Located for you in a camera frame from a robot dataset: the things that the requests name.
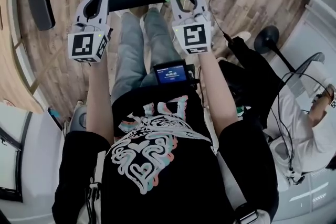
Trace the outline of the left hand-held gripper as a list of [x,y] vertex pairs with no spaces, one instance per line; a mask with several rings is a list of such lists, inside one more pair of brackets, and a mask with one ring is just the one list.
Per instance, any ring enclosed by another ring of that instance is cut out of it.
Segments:
[[112,28],[107,24],[86,22],[97,17],[106,23],[109,0],[82,0],[76,10],[78,21],[68,35],[68,56],[80,63],[100,62],[111,38]]

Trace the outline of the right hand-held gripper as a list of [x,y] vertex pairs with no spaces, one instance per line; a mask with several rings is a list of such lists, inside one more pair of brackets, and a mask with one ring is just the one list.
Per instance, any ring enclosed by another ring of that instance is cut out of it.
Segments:
[[174,22],[173,31],[181,48],[187,55],[210,52],[212,44],[211,14],[206,0],[189,0],[193,4],[191,11],[186,10],[181,0],[170,0]]

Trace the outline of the person's left forearm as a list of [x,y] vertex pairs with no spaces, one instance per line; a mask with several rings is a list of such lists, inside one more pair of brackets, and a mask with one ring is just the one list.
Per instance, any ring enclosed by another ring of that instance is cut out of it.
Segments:
[[114,143],[113,114],[109,92],[107,56],[99,63],[92,63],[87,96],[86,129]]

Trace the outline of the person's right forearm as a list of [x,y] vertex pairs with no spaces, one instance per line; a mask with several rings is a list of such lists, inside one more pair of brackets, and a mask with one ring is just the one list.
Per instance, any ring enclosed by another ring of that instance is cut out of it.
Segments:
[[236,105],[220,66],[211,52],[199,54],[209,111],[216,135],[238,121]]

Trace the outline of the person's grey jeans legs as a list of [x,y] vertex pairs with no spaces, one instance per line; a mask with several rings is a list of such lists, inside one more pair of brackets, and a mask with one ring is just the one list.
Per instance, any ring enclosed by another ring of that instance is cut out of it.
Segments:
[[125,12],[121,16],[117,68],[111,102],[139,87],[156,85],[155,65],[182,59],[173,45],[167,23],[157,6],[149,7],[143,16],[143,21],[151,52],[150,73],[147,73],[144,63],[144,38],[140,19],[131,12]]

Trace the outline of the black screen device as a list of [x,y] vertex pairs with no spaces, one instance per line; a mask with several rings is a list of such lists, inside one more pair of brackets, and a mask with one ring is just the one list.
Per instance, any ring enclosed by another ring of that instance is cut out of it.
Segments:
[[185,60],[176,60],[155,65],[153,67],[158,84],[187,83],[195,87],[199,83],[195,66],[187,65]]

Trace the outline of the round black marble table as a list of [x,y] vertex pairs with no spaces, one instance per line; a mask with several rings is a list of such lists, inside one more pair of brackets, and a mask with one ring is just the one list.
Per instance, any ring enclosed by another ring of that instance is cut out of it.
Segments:
[[298,75],[299,78],[308,68],[308,66],[313,61],[324,63],[325,56],[322,52],[318,52],[311,57],[309,57],[304,63],[302,63],[297,69],[295,69],[289,61],[285,58],[285,56],[281,53],[279,48],[277,47],[277,43],[279,40],[279,30],[276,26],[267,26],[262,31],[259,32],[254,41],[254,50],[259,54],[263,55],[273,51],[286,65],[290,74],[284,75],[284,82],[287,83],[294,75]]

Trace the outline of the white hard-shell backpack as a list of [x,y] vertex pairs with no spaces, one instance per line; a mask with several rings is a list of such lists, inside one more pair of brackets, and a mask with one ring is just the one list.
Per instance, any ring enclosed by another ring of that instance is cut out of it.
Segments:
[[302,174],[300,160],[291,145],[288,145],[289,143],[288,138],[278,137],[269,144],[275,163],[278,190],[280,192],[301,184],[305,178]]
[[86,115],[87,106],[81,100],[77,101],[74,108],[74,113],[71,118],[65,120],[62,127],[62,134],[65,137],[72,131],[85,131],[86,130]]

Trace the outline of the black and teal box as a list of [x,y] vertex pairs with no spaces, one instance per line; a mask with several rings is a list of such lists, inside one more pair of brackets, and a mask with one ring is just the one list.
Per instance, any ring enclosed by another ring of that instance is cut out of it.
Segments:
[[63,123],[61,121],[60,114],[52,108],[48,108],[48,113],[53,119],[53,121],[56,123],[56,125],[59,127],[60,130],[63,130]]

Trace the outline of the black-framed window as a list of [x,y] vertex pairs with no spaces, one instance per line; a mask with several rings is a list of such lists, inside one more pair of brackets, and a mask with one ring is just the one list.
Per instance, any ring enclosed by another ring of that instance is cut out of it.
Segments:
[[19,136],[15,137],[5,130],[0,122],[0,199],[23,202],[22,163],[28,127],[32,112],[15,125],[19,127]]

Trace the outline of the person's black printed t-shirt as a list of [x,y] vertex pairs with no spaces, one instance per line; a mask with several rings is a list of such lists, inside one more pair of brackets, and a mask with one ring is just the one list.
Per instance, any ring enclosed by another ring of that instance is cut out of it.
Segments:
[[102,224],[235,224],[222,157],[248,205],[246,214],[273,220],[279,195],[262,130],[241,120],[213,150],[198,94],[166,84],[129,91],[112,104],[114,143],[85,131],[66,135],[52,214],[77,224],[82,209]]

